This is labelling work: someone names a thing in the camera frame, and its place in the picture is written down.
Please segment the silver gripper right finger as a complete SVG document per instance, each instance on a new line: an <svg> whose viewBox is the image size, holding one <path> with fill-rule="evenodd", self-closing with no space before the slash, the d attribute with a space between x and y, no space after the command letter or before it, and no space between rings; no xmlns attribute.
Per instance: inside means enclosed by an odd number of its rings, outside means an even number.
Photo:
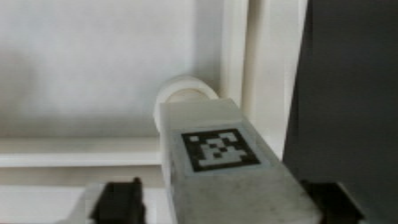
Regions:
<svg viewBox="0 0 398 224"><path fill-rule="evenodd" d="M321 212L319 224L360 224L363 214L339 182L300 181Z"/></svg>

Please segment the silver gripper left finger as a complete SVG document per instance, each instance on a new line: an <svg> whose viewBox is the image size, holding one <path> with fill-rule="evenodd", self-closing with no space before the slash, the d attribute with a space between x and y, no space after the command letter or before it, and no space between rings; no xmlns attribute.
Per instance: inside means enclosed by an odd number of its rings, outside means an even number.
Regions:
<svg viewBox="0 0 398 224"><path fill-rule="evenodd" d="M93 224L145 224L141 181L108 182L90 213Z"/></svg>

